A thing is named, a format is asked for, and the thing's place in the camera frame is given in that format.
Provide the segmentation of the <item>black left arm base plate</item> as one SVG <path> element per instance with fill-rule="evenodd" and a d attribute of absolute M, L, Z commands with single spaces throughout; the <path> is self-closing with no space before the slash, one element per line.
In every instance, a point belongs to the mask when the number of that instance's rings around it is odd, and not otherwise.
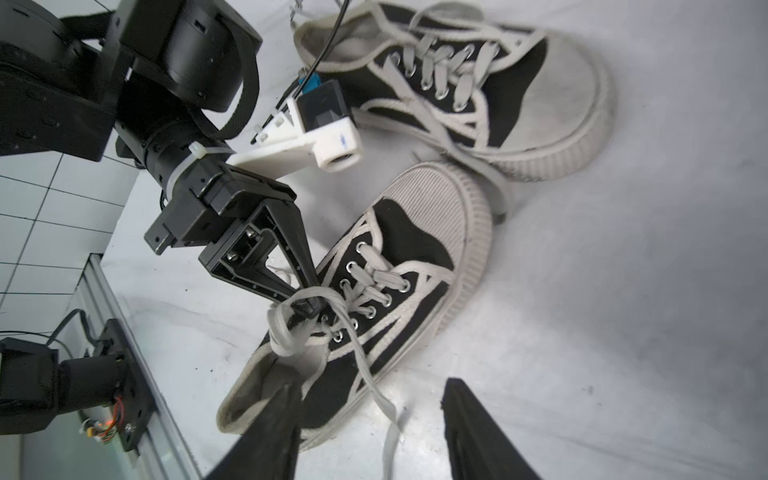
<path fill-rule="evenodd" d="M 105 374 L 98 379 L 105 379 L 109 391 L 106 399 L 118 414 L 111 431 L 119 437 L 126 452 L 135 451 L 157 408 L 148 375 L 139 362 L 138 348 L 119 319 L 106 321 L 94 357 L 106 365 Z"/>

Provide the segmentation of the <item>black white sneaker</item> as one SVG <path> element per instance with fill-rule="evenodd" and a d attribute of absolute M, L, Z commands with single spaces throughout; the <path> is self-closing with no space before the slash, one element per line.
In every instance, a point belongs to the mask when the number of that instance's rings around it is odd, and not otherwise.
<path fill-rule="evenodd" d="M 301 387 L 302 449 L 328 440 L 380 382 L 471 299 L 492 241 L 488 202 L 465 170 L 423 162 L 399 175 L 319 263 L 319 285 L 274 305 L 268 331 L 216 422 L 243 434 L 278 389 Z"/>
<path fill-rule="evenodd" d="M 599 156 L 616 94 L 602 60 L 568 36 L 486 18 L 466 3 L 367 1 L 293 34 L 336 80 L 355 120 L 417 138 L 511 181 L 565 177 Z"/>

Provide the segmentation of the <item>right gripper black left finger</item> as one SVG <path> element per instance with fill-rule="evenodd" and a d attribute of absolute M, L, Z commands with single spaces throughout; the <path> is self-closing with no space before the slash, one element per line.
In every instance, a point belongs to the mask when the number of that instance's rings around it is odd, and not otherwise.
<path fill-rule="evenodd" d="M 281 387 L 206 479 L 293 479 L 301 414 L 299 385 Z"/>

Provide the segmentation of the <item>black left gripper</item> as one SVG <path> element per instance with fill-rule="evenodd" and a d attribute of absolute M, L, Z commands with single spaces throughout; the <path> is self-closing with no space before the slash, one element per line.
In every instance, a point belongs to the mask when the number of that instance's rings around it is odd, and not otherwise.
<path fill-rule="evenodd" d="M 301 213 L 292 203 L 296 194 L 288 185 L 202 159 L 169 175 L 162 193 L 167 204 L 144 235 L 155 254 L 206 246 L 199 260 L 211 276 L 283 302 L 297 289 L 266 265 L 279 250 L 301 289 L 319 284 Z"/>

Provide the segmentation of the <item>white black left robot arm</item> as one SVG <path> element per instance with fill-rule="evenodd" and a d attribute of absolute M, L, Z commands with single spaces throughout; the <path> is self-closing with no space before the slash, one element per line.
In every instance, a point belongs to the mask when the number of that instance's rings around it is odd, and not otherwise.
<path fill-rule="evenodd" d="M 166 204 L 146 232 L 161 254 L 198 247 L 214 277 L 282 302 L 267 268 L 280 250 L 302 288 L 317 284 L 295 193 L 229 163 L 229 141 L 259 97 L 256 30 L 223 1 L 123 1 L 59 18 L 33 1 L 1 5 L 1 152 L 55 151 L 145 169 Z"/>

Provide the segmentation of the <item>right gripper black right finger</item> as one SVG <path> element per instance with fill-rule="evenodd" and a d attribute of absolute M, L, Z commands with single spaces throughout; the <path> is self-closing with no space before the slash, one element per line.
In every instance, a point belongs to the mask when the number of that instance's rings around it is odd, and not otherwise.
<path fill-rule="evenodd" d="M 462 379 L 447 380 L 441 406 L 453 479 L 540 479 Z"/>

